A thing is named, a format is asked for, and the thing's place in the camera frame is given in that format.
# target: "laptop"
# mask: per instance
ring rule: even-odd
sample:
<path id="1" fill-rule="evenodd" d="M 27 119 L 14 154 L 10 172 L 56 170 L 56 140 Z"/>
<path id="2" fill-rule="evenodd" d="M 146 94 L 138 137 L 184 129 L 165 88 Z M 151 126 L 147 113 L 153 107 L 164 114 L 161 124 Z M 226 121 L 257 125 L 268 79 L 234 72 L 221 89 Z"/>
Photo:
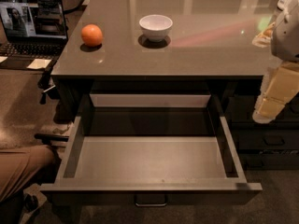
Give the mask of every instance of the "laptop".
<path id="1" fill-rule="evenodd" d="M 27 69 L 35 60 L 55 63 L 67 43 L 62 0 L 0 0 L 0 19 L 7 37 L 0 68 Z"/>

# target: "laptop screen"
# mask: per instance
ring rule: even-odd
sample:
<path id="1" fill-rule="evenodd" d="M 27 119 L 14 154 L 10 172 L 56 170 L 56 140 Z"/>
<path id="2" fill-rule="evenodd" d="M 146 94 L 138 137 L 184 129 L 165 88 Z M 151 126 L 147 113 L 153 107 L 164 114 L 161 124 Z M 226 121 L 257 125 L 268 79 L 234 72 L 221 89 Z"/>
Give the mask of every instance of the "laptop screen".
<path id="1" fill-rule="evenodd" d="M 62 0 L 0 0 L 7 40 L 67 41 Z"/>

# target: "orange fruit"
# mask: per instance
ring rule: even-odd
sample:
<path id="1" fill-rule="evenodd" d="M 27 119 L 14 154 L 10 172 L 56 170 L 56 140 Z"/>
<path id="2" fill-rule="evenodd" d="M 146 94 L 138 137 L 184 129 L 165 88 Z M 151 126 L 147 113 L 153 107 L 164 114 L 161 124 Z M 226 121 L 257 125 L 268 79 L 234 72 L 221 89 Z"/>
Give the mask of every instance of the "orange fruit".
<path id="1" fill-rule="evenodd" d="M 103 33 L 101 29 L 94 24 L 84 26 L 81 30 L 81 37 L 84 44 L 88 47 L 99 46 L 103 41 Z"/>

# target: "closed drawer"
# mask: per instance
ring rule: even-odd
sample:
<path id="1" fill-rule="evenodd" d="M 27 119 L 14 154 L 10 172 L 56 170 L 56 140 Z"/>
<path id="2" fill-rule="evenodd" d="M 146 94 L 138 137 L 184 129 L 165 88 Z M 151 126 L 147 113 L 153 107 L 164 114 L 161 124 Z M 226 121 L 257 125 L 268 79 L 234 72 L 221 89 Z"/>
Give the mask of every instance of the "closed drawer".
<path id="1" fill-rule="evenodd" d="M 83 97 L 56 180 L 41 191 L 56 204 L 164 206 L 244 204 L 262 190 L 245 178 L 217 97 L 145 96 L 135 98 L 151 105 Z"/>

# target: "dark floor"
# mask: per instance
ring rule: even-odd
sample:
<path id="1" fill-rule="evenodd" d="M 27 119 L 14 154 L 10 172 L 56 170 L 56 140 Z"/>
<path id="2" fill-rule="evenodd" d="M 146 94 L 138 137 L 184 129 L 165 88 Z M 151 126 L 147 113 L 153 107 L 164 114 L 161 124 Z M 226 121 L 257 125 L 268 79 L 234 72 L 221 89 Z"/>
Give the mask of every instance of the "dark floor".
<path id="1" fill-rule="evenodd" d="M 79 15 L 68 16 L 70 33 Z M 59 101 L 39 103 L 41 90 L 36 83 L 40 76 L 40 72 L 0 70 L 0 148 L 39 145 L 35 133 L 69 134 L 68 122 L 59 119 Z M 299 223 L 299 171 L 246 171 L 246 176 L 249 182 L 258 181 L 263 186 L 263 192 L 246 205 L 85 206 L 78 223 Z M 68 209 L 52 206 L 39 193 L 38 185 L 26 191 L 37 195 L 40 207 L 32 213 L 23 212 L 21 223 L 70 222 Z"/>

